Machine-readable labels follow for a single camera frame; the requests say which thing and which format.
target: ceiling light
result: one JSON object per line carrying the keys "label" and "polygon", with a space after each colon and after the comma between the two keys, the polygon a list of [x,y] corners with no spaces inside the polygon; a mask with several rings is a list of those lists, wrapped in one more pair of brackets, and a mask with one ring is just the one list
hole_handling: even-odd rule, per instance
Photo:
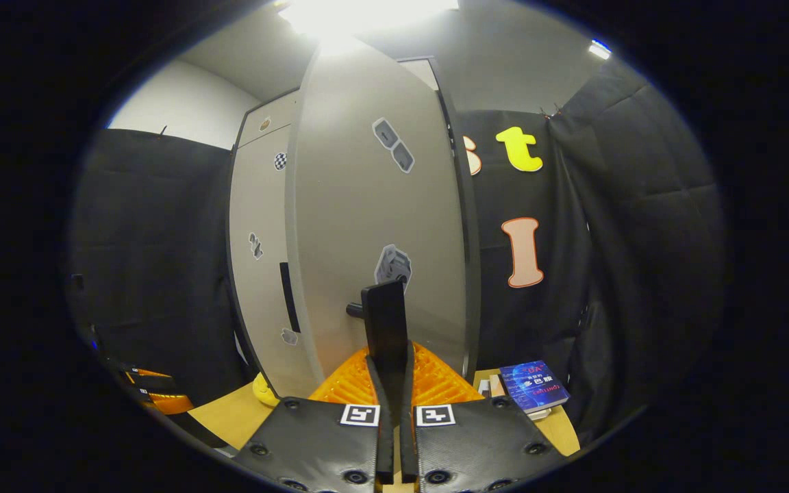
{"label": "ceiling light", "polygon": [[410,24],[457,9],[458,0],[294,0],[279,16],[299,34],[354,34]]}
{"label": "ceiling light", "polygon": [[592,44],[589,45],[589,53],[594,54],[602,60],[607,60],[611,57],[610,49],[596,40],[592,40]]}

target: checkered sticker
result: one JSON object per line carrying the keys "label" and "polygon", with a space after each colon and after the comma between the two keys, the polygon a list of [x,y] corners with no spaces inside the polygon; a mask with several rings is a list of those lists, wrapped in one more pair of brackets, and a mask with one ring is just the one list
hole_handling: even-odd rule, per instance
{"label": "checkered sticker", "polygon": [[443,427],[454,425],[455,415],[452,414],[452,405],[417,405],[417,427]]}
{"label": "checkered sticker", "polygon": [[273,166],[278,169],[278,171],[285,169],[286,162],[288,162],[288,154],[285,153],[278,153],[276,157],[273,158]]}
{"label": "checkered sticker", "polygon": [[378,427],[379,406],[345,405],[345,409],[342,410],[340,424],[350,425],[350,427]]}

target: white wall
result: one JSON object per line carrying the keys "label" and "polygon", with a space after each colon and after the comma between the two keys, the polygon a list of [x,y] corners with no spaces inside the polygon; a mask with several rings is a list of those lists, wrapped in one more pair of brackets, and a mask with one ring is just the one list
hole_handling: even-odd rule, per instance
{"label": "white wall", "polygon": [[109,128],[159,134],[166,125],[164,135],[230,149],[245,112],[258,103],[231,82],[173,60],[138,88]]}

